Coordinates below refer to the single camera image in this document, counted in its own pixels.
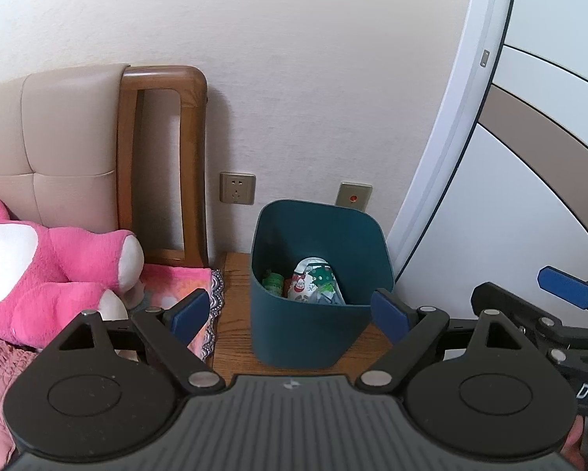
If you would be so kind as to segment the person's right hand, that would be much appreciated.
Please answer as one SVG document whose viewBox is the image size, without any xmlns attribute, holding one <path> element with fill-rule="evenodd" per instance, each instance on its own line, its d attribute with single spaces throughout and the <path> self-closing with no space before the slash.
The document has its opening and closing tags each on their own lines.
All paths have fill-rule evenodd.
<svg viewBox="0 0 588 471">
<path fill-rule="evenodd" d="M 573 426 L 568 432 L 565 444 L 560 454 L 577 470 L 586 469 L 585 459 L 581 452 L 582 438 L 584 434 L 584 418 L 577 416 Z"/>
</svg>

